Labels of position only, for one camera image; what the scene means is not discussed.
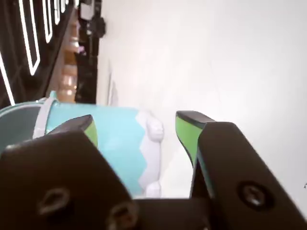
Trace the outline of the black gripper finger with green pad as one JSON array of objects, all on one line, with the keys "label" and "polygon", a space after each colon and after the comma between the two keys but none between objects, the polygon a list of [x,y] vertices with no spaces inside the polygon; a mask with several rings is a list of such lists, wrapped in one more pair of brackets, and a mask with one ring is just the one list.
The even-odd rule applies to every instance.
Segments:
[{"label": "black gripper finger with green pad", "polygon": [[0,156],[3,230],[132,230],[138,207],[79,130],[8,146]]},{"label": "black gripper finger with green pad", "polygon": [[209,199],[210,229],[306,229],[301,212],[234,123],[177,111],[175,129],[194,170],[190,196]]}]

